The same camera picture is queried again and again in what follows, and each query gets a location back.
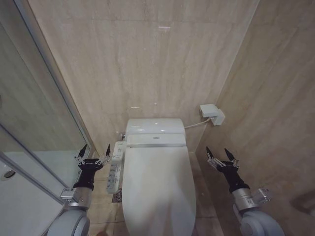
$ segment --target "toilet seat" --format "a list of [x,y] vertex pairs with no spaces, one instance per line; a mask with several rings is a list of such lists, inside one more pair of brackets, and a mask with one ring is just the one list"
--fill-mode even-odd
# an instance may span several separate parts
[[187,147],[127,147],[122,198],[131,236],[191,236],[196,198]]

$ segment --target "bidet control panel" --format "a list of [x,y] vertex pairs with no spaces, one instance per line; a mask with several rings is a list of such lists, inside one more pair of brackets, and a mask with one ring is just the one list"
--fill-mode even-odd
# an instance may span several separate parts
[[124,154],[126,150],[126,142],[116,142],[113,156],[112,165],[108,175],[107,192],[110,194],[117,193],[119,190],[121,173],[124,168]]

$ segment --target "marble wall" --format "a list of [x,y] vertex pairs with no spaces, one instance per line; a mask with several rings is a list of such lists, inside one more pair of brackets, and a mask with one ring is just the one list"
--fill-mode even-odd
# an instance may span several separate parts
[[[258,0],[29,0],[99,152],[129,118],[200,122]],[[187,130],[195,151],[205,126]]]
[[224,235],[236,235],[232,200],[205,162],[208,146],[240,159],[240,175],[267,187],[263,210],[286,236],[315,235],[315,1],[261,0],[218,100],[226,120],[207,125],[197,157]]

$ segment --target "toilet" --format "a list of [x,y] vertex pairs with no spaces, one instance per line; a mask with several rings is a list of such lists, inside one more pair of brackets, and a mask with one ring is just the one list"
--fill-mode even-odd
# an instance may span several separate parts
[[191,236],[195,187],[180,119],[130,119],[122,200],[131,236]]

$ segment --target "floor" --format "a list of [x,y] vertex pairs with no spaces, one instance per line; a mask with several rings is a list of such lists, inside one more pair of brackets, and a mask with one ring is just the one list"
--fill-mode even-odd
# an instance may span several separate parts
[[[194,153],[189,153],[195,183],[197,211],[192,236],[223,236],[216,211],[211,201],[201,169]],[[89,236],[127,236],[122,203],[111,203],[112,194],[107,194],[106,184],[110,165],[95,175],[92,203],[88,211],[91,225]]]

